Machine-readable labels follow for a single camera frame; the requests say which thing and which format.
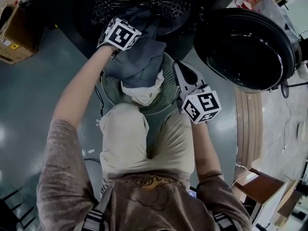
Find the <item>cardboard box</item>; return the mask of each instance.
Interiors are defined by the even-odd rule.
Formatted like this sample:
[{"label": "cardboard box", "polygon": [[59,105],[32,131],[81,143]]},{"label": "cardboard box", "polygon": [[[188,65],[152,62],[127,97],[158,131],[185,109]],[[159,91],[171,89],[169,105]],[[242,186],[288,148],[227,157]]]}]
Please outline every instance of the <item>cardboard box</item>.
[{"label": "cardboard box", "polygon": [[38,51],[43,26],[33,13],[14,7],[0,29],[0,60],[15,64]]}]

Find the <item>yellow object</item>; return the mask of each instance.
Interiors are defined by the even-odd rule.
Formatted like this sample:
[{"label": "yellow object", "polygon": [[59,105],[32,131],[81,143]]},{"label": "yellow object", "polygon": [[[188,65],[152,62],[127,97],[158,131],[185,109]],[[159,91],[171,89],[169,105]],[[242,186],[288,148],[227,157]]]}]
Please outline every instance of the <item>yellow object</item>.
[{"label": "yellow object", "polygon": [[10,45],[10,48],[13,49],[13,50],[16,50],[17,48],[19,48],[19,45],[13,43],[13,44]]}]

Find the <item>person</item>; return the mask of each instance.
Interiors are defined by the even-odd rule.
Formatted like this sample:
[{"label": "person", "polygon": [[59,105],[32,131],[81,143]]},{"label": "person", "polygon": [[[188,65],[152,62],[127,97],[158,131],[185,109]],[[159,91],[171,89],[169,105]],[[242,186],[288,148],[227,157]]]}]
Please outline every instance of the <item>person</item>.
[{"label": "person", "polygon": [[[56,105],[37,188],[45,230],[248,231],[248,213],[223,180],[206,123],[173,112],[147,152],[148,123],[138,107],[114,106],[100,120],[102,198],[93,195],[77,127],[114,46],[86,62]],[[189,177],[196,166],[196,198]]]}]

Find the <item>washing machine door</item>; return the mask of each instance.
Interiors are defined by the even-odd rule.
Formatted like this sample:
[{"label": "washing machine door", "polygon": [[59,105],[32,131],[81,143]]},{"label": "washing machine door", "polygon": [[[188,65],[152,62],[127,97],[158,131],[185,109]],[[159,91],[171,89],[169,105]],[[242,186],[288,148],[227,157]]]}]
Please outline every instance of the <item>washing machine door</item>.
[{"label": "washing machine door", "polygon": [[199,25],[194,47],[214,72],[249,93],[269,90],[294,71],[294,51],[285,33],[253,11],[211,13]]}]

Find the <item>beige pants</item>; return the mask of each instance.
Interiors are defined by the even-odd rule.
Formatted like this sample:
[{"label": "beige pants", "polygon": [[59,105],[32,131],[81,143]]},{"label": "beige pants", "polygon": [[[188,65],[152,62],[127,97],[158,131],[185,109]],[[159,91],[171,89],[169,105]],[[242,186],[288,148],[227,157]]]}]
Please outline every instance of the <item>beige pants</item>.
[{"label": "beige pants", "polygon": [[173,112],[163,123],[151,156],[146,151],[149,125],[138,107],[122,103],[101,120],[103,151],[100,154],[106,173],[136,173],[175,169],[189,175],[194,169],[193,135],[189,117]]}]

